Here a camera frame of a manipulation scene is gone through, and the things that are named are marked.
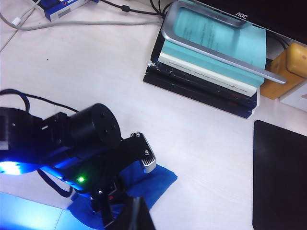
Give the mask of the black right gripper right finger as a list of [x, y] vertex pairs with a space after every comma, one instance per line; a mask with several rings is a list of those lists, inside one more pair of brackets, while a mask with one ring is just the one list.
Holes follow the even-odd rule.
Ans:
[[137, 229], [138, 230], [156, 230], [153, 220], [150, 216], [149, 209], [143, 197], [139, 198], [139, 207], [137, 215]]

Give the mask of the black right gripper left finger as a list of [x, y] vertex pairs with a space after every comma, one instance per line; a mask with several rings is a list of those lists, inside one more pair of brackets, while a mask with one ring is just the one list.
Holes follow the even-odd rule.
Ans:
[[131, 219], [128, 230], [137, 230], [137, 217], [139, 213], [139, 197], [133, 199]]

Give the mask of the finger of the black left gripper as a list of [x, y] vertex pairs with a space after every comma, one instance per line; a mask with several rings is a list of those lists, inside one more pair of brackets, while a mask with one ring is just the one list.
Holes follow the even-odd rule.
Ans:
[[103, 221], [104, 228], [109, 227], [114, 222], [114, 217], [110, 205], [106, 205], [101, 209], [101, 217]]

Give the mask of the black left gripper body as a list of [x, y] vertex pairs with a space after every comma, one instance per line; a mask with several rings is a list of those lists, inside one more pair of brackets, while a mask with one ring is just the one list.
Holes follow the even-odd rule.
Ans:
[[144, 136], [115, 138], [113, 147], [105, 143], [69, 149], [50, 157], [39, 174], [61, 196], [72, 192], [88, 197], [94, 212], [111, 210], [109, 196], [124, 194], [119, 173], [136, 161], [144, 166]]

